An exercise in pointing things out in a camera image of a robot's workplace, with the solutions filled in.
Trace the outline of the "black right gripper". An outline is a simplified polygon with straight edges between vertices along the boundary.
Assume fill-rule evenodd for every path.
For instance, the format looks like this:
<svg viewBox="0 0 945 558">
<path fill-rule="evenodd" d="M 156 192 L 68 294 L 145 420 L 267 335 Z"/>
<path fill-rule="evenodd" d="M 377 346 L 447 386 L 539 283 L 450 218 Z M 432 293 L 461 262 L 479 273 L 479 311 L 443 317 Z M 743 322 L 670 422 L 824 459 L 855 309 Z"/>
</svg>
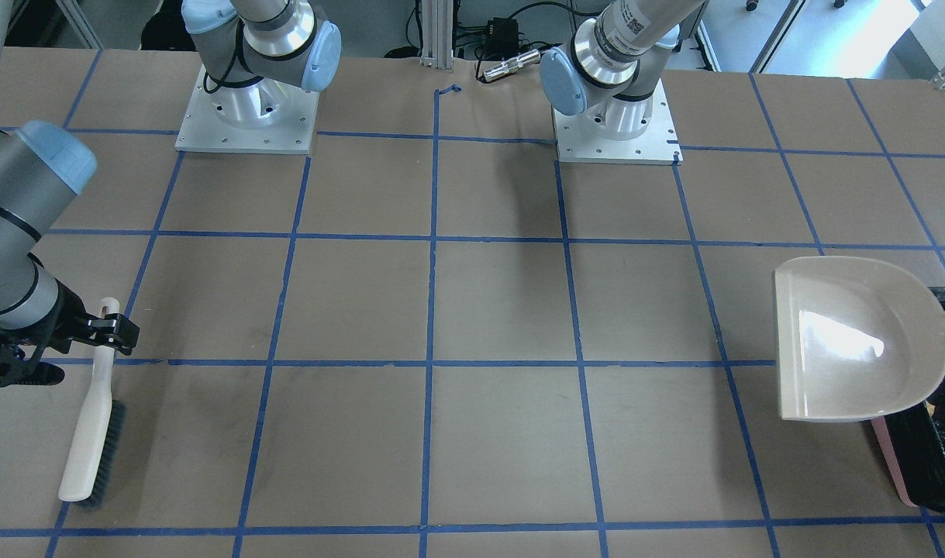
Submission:
<svg viewBox="0 0 945 558">
<path fill-rule="evenodd" d="M 71 338 L 78 328 L 74 323 L 84 314 L 81 298 L 59 283 L 54 307 L 35 324 L 6 329 L 0 322 L 0 388 L 61 384 L 64 371 L 57 365 L 44 363 L 41 357 L 47 347 L 68 353 Z M 132 356 L 139 336 L 140 327 L 120 312 L 87 315 L 80 326 L 80 343 L 111 347 L 123 356 Z"/>
</svg>

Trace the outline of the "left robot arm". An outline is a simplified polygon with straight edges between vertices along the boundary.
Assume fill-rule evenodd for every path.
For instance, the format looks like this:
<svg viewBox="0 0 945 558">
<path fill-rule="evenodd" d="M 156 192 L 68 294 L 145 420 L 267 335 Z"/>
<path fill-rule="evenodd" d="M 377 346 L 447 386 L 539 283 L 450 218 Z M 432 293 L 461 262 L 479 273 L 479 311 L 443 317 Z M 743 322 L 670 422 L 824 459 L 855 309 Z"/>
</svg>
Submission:
<svg viewBox="0 0 945 558">
<path fill-rule="evenodd" d="M 589 118 L 600 137 L 632 140 L 646 131 L 652 98 L 681 26 L 702 1 L 613 1 L 540 60 L 554 111 Z"/>
</svg>

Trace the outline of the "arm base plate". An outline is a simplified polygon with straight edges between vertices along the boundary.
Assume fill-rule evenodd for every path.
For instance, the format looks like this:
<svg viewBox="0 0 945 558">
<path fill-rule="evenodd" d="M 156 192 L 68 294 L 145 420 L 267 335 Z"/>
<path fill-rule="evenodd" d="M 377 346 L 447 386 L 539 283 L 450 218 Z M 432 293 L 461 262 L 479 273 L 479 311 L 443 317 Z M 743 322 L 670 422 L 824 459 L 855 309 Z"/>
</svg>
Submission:
<svg viewBox="0 0 945 558">
<path fill-rule="evenodd" d="M 205 154 L 308 156 L 316 131 L 320 93 L 274 79 L 246 88 L 204 91 L 211 85 L 199 68 L 175 148 Z"/>
<path fill-rule="evenodd" d="M 558 160 L 678 165 L 684 161 L 664 82 L 638 102 L 610 98 L 578 115 L 551 109 Z"/>
</svg>

